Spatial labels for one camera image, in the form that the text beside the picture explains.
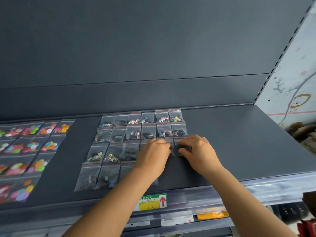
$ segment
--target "forearm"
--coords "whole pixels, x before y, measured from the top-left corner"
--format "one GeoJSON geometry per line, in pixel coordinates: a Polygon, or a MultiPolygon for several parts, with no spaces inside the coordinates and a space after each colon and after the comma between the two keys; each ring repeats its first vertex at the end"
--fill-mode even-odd
{"type": "Polygon", "coordinates": [[[120,236],[138,200],[151,183],[143,170],[134,168],[64,237],[120,236]]]}
{"type": "Polygon", "coordinates": [[[210,173],[207,179],[220,195],[242,237],[296,236],[225,168],[210,173]]]}

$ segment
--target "person's left hand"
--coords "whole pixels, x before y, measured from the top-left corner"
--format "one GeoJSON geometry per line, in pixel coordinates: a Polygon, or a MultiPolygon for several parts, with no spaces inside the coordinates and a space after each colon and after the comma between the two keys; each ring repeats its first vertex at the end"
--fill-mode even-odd
{"type": "Polygon", "coordinates": [[[146,172],[146,176],[157,179],[165,169],[170,144],[163,139],[152,138],[137,154],[135,168],[146,172]]]}

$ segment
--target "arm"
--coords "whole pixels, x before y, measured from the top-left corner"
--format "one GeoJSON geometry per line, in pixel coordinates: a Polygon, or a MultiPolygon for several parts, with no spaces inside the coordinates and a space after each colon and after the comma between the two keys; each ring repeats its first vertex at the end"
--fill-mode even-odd
{"type": "Polygon", "coordinates": [[[120,236],[138,200],[162,174],[169,147],[162,139],[151,139],[138,153],[133,170],[63,237],[120,236]]]}
{"type": "Polygon", "coordinates": [[[207,139],[193,135],[180,140],[179,144],[192,147],[192,152],[185,148],[179,152],[218,192],[242,237],[297,237],[221,165],[207,139]]]}

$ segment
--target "hand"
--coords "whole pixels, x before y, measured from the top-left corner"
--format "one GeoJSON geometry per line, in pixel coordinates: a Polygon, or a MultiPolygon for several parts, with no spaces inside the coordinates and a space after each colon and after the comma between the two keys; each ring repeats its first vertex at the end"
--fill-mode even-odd
{"type": "Polygon", "coordinates": [[[165,140],[152,138],[137,154],[135,168],[146,172],[153,182],[165,169],[171,153],[169,148],[170,144],[165,140]]]}
{"type": "Polygon", "coordinates": [[[179,144],[191,146],[192,152],[185,148],[180,148],[179,153],[189,161],[196,172],[204,177],[223,167],[215,150],[204,137],[191,135],[181,139],[179,144]]]}

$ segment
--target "price label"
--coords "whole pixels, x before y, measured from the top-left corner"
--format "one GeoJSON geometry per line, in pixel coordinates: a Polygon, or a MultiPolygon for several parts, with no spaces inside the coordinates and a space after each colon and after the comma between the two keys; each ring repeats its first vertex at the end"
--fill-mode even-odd
{"type": "Polygon", "coordinates": [[[167,194],[145,195],[140,198],[134,211],[146,211],[167,207],[167,194]]]}

